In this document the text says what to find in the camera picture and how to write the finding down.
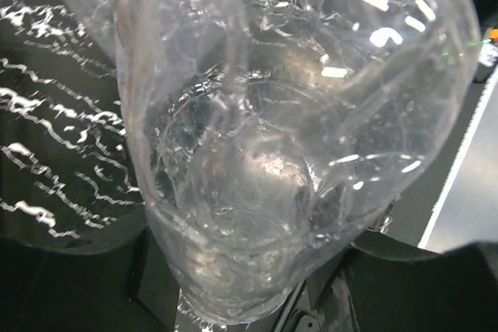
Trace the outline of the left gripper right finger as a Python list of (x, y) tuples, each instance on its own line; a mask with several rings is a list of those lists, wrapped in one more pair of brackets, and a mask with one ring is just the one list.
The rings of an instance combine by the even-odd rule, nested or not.
[(307, 290), (322, 331), (495, 331), (497, 245), (438, 254), (367, 230)]

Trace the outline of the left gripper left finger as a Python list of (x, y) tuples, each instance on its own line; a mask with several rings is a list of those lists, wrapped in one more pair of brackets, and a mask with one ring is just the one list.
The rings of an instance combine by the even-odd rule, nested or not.
[(3, 331), (172, 331), (178, 296), (142, 210), (58, 250), (1, 240)]

